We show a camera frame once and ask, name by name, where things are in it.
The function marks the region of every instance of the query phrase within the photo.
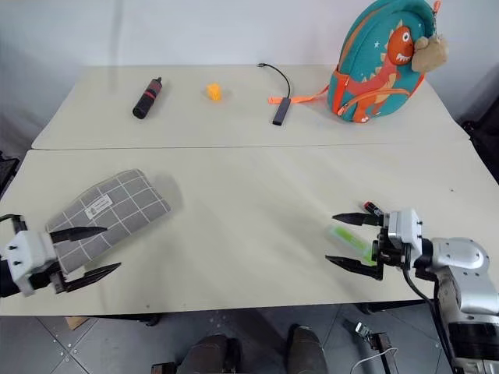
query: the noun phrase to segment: label on pouch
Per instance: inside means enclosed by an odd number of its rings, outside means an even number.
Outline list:
[[[94,219],[100,212],[109,208],[112,205],[112,200],[109,195],[104,195],[95,200],[89,207],[85,209],[85,214],[89,220]]]

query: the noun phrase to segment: white table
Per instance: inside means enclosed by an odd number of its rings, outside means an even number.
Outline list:
[[[284,66],[292,94],[315,94],[329,83],[331,66]],[[164,88],[142,121],[132,109],[152,78]],[[209,100],[209,83],[224,89]],[[271,124],[277,110],[269,96],[286,93],[274,70],[256,66],[144,66],[99,68],[83,74],[57,114],[33,143],[34,149],[316,146],[432,143],[465,140],[440,98],[423,83],[393,115],[367,124],[344,122],[325,100],[294,104],[285,124]]]
[[[172,205],[93,265],[121,261],[69,294],[2,299],[1,314],[93,315],[414,299],[401,273],[383,283],[347,273],[324,254],[354,256],[326,235],[333,213],[366,199],[413,206],[424,234],[464,236],[492,257],[499,285],[499,187],[467,142],[160,150],[32,150],[0,202],[29,228],[87,187],[143,170]],[[0,226],[0,244],[12,229]],[[354,228],[366,240],[376,228]],[[430,282],[418,282],[430,293]]]

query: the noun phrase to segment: white wall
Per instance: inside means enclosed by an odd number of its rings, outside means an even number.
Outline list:
[[[0,149],[16,153],[85,65],[331,64],[371,0],[0,2]],[[478,116],[499,78],[499,2],[444,0],[448,64],[429,74],[451,114]]]

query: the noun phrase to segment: robotic arm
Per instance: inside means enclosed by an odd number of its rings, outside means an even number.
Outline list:
[[[380,216],[344,213],[333,218],[348,224],[381,226],[373,241],[372,257],[377,265],[345,257],[327,259],[379,281],[384,265],[399,267],[410,288],[428,303],[453,371],[499,372],[499,297],[487,273],[490,259],[485,249],[467,238],[423,238],[423,222],[413,209]],[[411,281],[413,267],[416,277],[435,283],[433,300]]]
[[[22,292],[25,296],[52,283],[55,293],[71,292],[95,283],[118,268],[121,263],[87,271],[81,278],[66,281],[54,244],[71,242],[98,235],[106,228],[67,228],[52,233],[28,230],[23,218],[16,214],[0,217],[0,222],[11,220],[16,236],[5,247],[6,259],[0,260],[0,298]]]

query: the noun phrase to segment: orange dinosaur print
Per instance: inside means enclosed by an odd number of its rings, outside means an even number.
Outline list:
[[[414,43],[412,41],[411,30],[407,26],[402,25],[402,20],[398,23],[395,31],[390,31],[390,39],[384,46],[387,53],[381,53],[380,59],[383,62],[382,66],[375,69],[375,73],[371,73],[370,78],[363,77],[362,82],[357,82],[353,79],[349,80],[346,90],[358,96],[370,91],[392,88],[395,81],[400,78],[400,72],[397,66],[408,64],[414,55]],[[353,115],[354,122],[369,121],[370,114],[378,115],[381,107],[388,99],[387,94],[373,94],[357,103],[356,111]]]

